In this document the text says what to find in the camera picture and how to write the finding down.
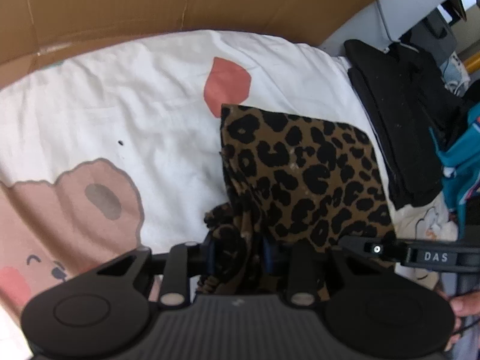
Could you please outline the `person right hand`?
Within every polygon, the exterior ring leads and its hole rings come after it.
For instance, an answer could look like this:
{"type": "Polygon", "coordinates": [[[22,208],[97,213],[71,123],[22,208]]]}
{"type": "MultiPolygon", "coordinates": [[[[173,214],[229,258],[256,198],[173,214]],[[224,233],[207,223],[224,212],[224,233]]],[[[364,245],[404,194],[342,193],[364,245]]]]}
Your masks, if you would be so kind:
{"type": "Polygon", "coordinates": [[[438,283],[434,291],[446,299],[456,316],[454,333],[444,351],[450,359],[479,359],[479,291],[448,296],[438,283]]]}

